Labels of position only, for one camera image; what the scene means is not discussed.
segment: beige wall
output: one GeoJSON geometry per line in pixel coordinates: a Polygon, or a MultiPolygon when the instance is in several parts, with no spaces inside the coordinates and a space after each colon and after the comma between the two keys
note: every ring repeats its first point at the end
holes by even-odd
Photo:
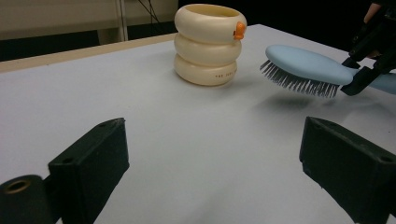
{"type": "MultiPolygon", "coordinates": [[[[127,24],[150,23],[150,15],[138,0],[124,0],[127,24]]],[[[149,1],[141,0],[149,9],[149,1]]],[[[177,12],[178,0],[151,0],[152,7],[159,21],[172,21],[177,12]]]]}
{"type": "MultiPolygon", "coordinates": [[[[141,2],[149,7],[148,0],[141,2]]],[[[160,21],[173,20],[177,0],[151,4],[160,21]]],[[[138,0],[0,0],[0,40],[89,30],[122,35],[122,20],[128,26],[150,23],[150,15],[138,0]]]]}

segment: blue hairbrush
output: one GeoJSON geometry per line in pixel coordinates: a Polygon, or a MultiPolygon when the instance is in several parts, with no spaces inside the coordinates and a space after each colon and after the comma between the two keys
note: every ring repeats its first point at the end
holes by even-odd
{"type": "MultiPolygon", "coordinates": [[[[277,85],[291,91],[320,97],[334,97],[360,71],[343,66],[324,55],[285,45],[265,50],[268,58],[260,70],[277,85]]],[[[370,87],[396,94],[396,74],[379,75],[370,87]]]]}

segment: orange tab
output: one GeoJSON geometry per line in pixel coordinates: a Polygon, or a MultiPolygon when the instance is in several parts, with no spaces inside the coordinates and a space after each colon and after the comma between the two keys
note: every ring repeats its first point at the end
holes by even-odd
{"type": "Polygon", "coordinates": [[[246,26],[244,23],[242,23],[241,21],[239,21],[236,24],[236,30],[233,31],[233,39],[238,39],[241,40],[244,38],[244,33],[246,30],[246,26]]]}

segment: white tabletop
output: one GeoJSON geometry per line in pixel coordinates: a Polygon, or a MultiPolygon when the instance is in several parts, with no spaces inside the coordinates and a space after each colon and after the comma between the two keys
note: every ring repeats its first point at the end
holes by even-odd
{"type": "Polygon", "coordinates": [[[304,120],[334,121],[396,153],[396,96],[282,89],[260,72],[273,44],[347,57],[252,25],[235,78],[219,87],[181,79],[173,41],[0,74],[0,183],[46,177],[48,163],[96,124],[125,118],[131,167],[95,223],[352,224],[303,172],[304,120]]]}

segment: wall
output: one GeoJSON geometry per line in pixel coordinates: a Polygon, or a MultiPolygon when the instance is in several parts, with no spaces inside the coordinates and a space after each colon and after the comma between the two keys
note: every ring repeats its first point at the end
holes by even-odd
{"type": "Polygon", "coordinates": [[[369,0],[332,1],[227,1],[179,0],[182,7],[209,3],[233,7],[242,12],[248,24],[260,23],[337,49],[349,50],[351,39],[362,26],[369,0]]]}

